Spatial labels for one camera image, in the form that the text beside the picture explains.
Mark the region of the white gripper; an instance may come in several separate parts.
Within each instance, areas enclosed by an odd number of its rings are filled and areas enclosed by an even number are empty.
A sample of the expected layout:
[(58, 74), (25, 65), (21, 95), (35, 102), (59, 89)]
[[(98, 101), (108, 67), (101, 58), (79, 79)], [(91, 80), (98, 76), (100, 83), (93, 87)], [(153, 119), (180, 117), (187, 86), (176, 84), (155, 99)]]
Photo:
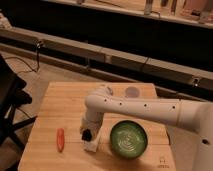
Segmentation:
[(94, 140), (101, 128), (101, 115), (99, 113), (86, 113), (81, 120), (80, 134), (84, 141)]

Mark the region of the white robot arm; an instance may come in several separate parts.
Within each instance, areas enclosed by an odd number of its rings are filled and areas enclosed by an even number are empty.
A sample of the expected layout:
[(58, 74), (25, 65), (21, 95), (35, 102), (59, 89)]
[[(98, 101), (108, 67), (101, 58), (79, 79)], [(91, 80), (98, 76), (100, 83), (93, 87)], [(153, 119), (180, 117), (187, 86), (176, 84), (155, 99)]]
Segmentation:
[(107, 85), (92, 90), (85, 97), (82, 139), (93, 141), (102, 127), (105, 113), (124, 114), (171, 125), (198, 135), (192, 171), (213, 171), (213, 102), (183, 99), (143, 99), (117, 97)]

